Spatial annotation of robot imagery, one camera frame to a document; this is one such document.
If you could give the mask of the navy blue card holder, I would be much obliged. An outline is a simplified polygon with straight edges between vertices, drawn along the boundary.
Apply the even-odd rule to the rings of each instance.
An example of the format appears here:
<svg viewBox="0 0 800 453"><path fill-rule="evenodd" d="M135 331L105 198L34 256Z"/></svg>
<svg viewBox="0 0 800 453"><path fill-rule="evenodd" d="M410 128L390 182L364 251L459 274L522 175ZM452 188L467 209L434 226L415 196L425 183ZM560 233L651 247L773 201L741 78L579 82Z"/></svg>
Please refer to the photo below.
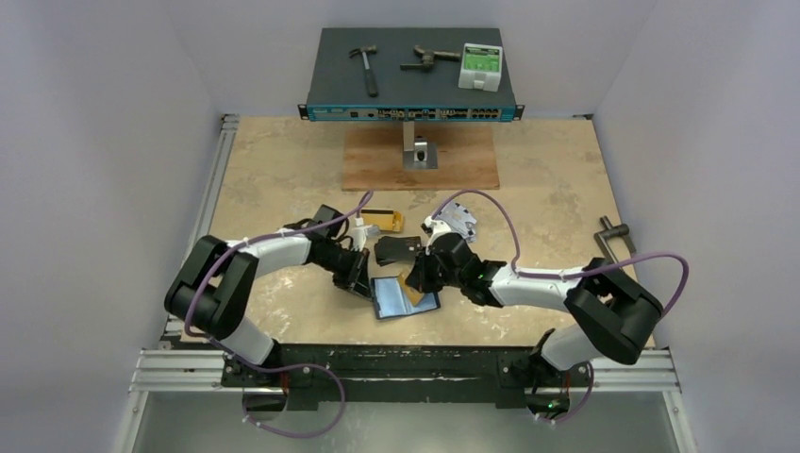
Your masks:
<svg viewBox="0 0 800 453"><path fill-rule="evenodd" d="M389 320L422 314L441 307L439 295L424 294L414 305L401 288L397 277L376 277L371 279L373 306L377 320Z"/></svg>

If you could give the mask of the gold credit card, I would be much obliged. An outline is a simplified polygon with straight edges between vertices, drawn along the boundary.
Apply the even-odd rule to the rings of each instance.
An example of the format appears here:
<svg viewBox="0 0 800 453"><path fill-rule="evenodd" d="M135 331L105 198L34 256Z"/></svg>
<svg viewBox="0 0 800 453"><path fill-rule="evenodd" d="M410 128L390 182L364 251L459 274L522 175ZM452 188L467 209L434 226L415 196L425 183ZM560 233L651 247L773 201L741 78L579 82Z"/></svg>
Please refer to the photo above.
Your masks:
<svg viewBox="0 0 800 453"><path fill-rule="evenodd" d="M397 281L402 290L404 297L407 299L409 304L412 307L417 307L422 299L425 297L425 293L421 290L416 288L413 284L411 284L408 280L410 274L410 270L404 270L397 276Z"/></svg>

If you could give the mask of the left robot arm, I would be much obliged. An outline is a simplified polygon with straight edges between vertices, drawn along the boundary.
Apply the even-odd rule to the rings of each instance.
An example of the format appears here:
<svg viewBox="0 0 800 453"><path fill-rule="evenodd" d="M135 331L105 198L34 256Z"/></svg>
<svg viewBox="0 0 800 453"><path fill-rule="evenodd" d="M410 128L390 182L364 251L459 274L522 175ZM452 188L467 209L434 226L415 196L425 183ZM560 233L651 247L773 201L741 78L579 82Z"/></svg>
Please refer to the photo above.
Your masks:
<svg viewBox="0 0 800 453"><path fill-rule="evenodd" d="M164 308L245 361L244 373L268 386L281 373L279 342L245 316L256 279L293 266L313 264L332 275L334 287L372 298L369 251L343 246L348 226L328 205L310 219L287 224L263 242L226 242L211 235L193 246L164 298Z"/></svg>

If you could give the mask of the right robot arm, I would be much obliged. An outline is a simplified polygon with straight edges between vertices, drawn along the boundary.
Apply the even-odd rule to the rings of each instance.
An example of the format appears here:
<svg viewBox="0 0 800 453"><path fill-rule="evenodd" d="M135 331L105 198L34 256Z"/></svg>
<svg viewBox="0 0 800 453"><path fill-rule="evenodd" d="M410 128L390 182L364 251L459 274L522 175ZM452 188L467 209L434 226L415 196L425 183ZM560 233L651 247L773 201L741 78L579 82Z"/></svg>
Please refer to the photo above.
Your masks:
<svg viewBox="0 0 800 453"><path fill-rule="evenodd" d="M419 252L406 283L420 293L457 288L481 307L569 313L574 324L547 334L529 360L532 377L543 384L595 358L636 363L664 313L655 296L601 258L564 273L525 277L505 261L481 259L457 233L445 233Z"/></svg>

